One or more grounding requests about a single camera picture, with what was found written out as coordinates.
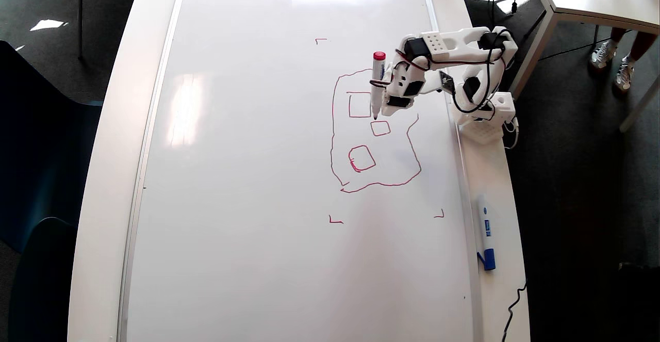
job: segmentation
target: white table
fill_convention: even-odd
[[[463,0],[433,0],[441,31],[470,27]],[[68,340],[117,339],[127,229],[135,205],[144,126],[175,0],[135,0],[115,60],[97,129],[76,242]],[[502,216],[497,269],[480,272],[484,340],[501,340],[507,307],[525,283],[516,206],[501,142],[462,140],[473,199],[488,195]],[[507,340],[529,340],[526,293],[514,309]]]
[[[509,90],[520,96],[559,21],[593,23],[658,34],[658,0],[540,0],[545,16]]]

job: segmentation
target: sneaker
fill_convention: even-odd
[[[635,72],[634,67],[632,67],[628,58],[624,57],[621,60],[621,66],[619,67],[617,76],[615,76],[615,82],[613,83],[620,93],[626,94],[630,89],[633,72]]]
[[[606,41],[589,56],[589,68],[596,73],[602,72],[616,55],[617,48]]]

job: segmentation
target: red corner mark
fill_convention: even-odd
[[[330,217],[330,223],[340,223],[340,224],[344,224],[344,222],[341,222],[341,221],[333,221],[331,215],[328,215],[328,217]]]

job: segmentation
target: robotic arm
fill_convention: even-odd
[[[444,90],[452,95],[453,113],[462,133],[481,143],[502,138],[504,123],[518,126],[511,93],[496,90],[517,50],[504,27],[406,36],[383,78],[371,81],[374,118],[378,109],[391,116],[413,106],[420,94]],[[452,77],[439,72],[462,64],[473,66],[465,70],[457,86]]]

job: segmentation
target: chair leg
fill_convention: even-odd
[[[78,0],[78,60],[83,59],[83,0]]]
[[[601,25],[596,25],[596,31],[593,32],[593,44],[596,45],[596,41],[598,41],[598,28],[601,27]]]

